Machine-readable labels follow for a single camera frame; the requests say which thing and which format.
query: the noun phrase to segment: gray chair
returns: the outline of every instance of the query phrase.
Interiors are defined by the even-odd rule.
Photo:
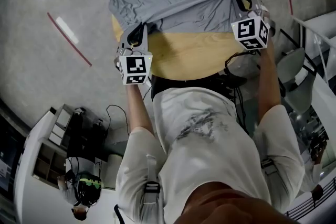
[[[303,48],[296,49],[284,56],[277,64],[278,76],[285,88],[285,101],[298,114],[305,113],[312,100],[312,88],[316,77],[316,69],[313,71],[304,65],[306,54]],[[296,85],[295,76],[302,68],[308,71],[308,75]]]

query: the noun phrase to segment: floor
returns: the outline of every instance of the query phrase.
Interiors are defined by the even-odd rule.
[[[111,31],[109,0],[0,0],[0,98],[29,126],[51,106],[90,108],[108,122],[106,107],[127,108],[119,73],[113,66],[117,42]],[[278,27],[292,34],[289,0],[263,0]],[[336,9],[332,0],[292,0],[293,14],[308,19]],[[47,16],[61,17],[78,38],[77,48],[89,66]],[[287,44],[278,36],[277,53]],[[239,73],[251,73],[249,58],[238,61]],[[148,86],[141,87],[144,94]],[[145,100],[150,116],[152,103]],[[122,127],[124,114],[110,108],[111,127]]]

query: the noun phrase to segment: person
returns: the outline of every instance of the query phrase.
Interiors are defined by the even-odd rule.
[[[327,146],[325,143],[317,154],[315,161],[312,160],[308,147],[298,138],[299,149],[304,163],[305,176],[302,180],[300,190],[304,193],[311,192],[313,200],[318,201],[323,195],[323,188],[319,185],[322,172],[322,156]]]
[[[103,141],[103,130],[101,128],[101,120],[97,120],[90,130],[90,134],[86,145],[82,146],[82,123],[85,110],[83,108],[75,109],[71,117],[68,132],[70,133],[70,141],[66,158],[66,175],[58,177],[57,183],[61,195],[64,200],[73,205],[71,209],[73,216],[78,220],[85,220],[87,217],[88,207],[78,201],[78,194],[75,190],[75,179],[68,178],[68,174],[72,171],[77,177],[78,174],[86,172],[95,176],[99,175],[95,159],[96,153]]]
[[[224,86],[194,81],[177,88],[178,83],[159,79],[158,85],[153,79],[159,140],[138,86],[125,86],[131,133],[117,175],[116,211],[139,223],[155,223],[139,214],[144,206],[160,201],[146,196],[156,191],[162,197],[162,213],[153,208],[145,212],[157,213],[163,221],[156,223],[296,223],[281,213],[296,197],[305,169],[281,105],[270,39],[260,52],[260,124],[255,140],[237,123],[234,104],[221,94]],[[270,161],[265,170],[258,151],[263,147]],[[159,190],[150,182],[155,173]]]

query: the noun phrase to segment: wooden table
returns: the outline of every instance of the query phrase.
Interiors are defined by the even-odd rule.
[[[112,25],[119,43],[123,31],[114,16]],[[157,33],[148,36],[148,44],[153,53],[152,74],[172,80],[213,75],[224,69],[231,55],[243,51],[233,33]]]

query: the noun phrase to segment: strap buckle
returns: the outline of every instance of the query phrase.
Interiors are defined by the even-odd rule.
[[[160,193],[160,184],[155,181],[149,181],[145,184],[145,193]]]

